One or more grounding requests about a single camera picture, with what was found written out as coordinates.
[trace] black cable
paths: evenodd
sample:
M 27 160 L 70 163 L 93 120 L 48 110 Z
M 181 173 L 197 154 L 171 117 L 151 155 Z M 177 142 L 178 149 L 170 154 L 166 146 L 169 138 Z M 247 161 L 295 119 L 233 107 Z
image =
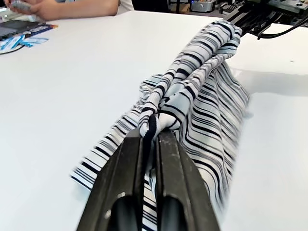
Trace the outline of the black cable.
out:
M 261 34 L 258 36 L 258 40 L 259 39 L 273 39 L 273 38 L 276 38 L 276 37 L 279 37 L 281 35 L 284 35 L 296 28 L 298 28 L 299 26 L 305 24 L 306 22 L 308 21 L 308 15 L 306 17 L 304 17 L 302 20 L 298 21 L 296 25 L 294 25 L 293 27 L 291 27 L 290 29 L 288 30 L 285 30 L 284 32 L 281 32 L 281 33 L 277 33 L 277 34 Z
M 24 45 L 20 46 L 19 48 L 15 49 L 15 50 L 13 50 L 13 51 L 8 51 L 8 52 L 5 52 L 5 53 L 0 53 L 0 55 L 2 55 L 2 54 L 8 54 L 8 53 L 13 53 L 13 52 L 15 52 L 15 51 L 19 51 L 19 50 L 22 49 L 23 47 L 24 47 Z

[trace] white shirt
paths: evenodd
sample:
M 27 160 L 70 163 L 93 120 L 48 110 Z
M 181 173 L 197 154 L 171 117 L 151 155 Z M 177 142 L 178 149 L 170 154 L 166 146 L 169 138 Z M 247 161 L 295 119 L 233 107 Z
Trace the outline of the white shirt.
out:
M 121 5 L 117 10 L 117 14 L 125 13 L 127 11 L 133 11 L 134 7 L 131 0 L 121 0 Z

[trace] white table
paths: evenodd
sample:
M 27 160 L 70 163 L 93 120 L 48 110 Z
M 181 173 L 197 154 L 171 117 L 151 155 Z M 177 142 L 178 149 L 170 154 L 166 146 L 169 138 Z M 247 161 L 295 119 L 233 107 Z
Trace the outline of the white table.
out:
M 42 35 L 48 42 L 1 55 L 0 230 L 75 230 L 89 193 L 71 169 L 133 105 L 139 83 L 213 20 L 142 12 L 62 20 Z M 252 99 L 224 231 L 308 230 L 307 38 L 307 28 L 272 40 L 245 35 L 228 60 Z

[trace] striped cloth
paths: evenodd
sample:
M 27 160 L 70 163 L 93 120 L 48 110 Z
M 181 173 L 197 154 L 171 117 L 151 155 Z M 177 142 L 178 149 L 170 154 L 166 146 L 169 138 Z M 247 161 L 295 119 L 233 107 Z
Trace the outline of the striped cloth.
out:
M 163 129 L 176 138 L 195 162 L 220 220 L 232 178 L 243 113 L 249 96 L 232 77 L 225 59 L 240 42 L 241 29 L 226 21 L 205 26 L 183 49 L 164 75 L 141 83 L 132 109 L 84 157 L 72 178 L 91 189 L 95 178 L 126 134 L 139 127 L 153 139 Z M 146 176 L 143 230 L 157 230 L 156 204 Z

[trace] laptop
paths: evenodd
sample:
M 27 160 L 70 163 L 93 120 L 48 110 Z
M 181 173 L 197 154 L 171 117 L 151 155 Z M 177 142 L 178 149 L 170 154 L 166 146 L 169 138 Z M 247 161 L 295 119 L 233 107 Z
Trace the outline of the laptop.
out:
M 40 22 L 28 22 L 22 20 L 10 20 L 0 23 L 0 41 L 7 39 L 15 34 L 29 31 L 36 28 L 43 23 Z

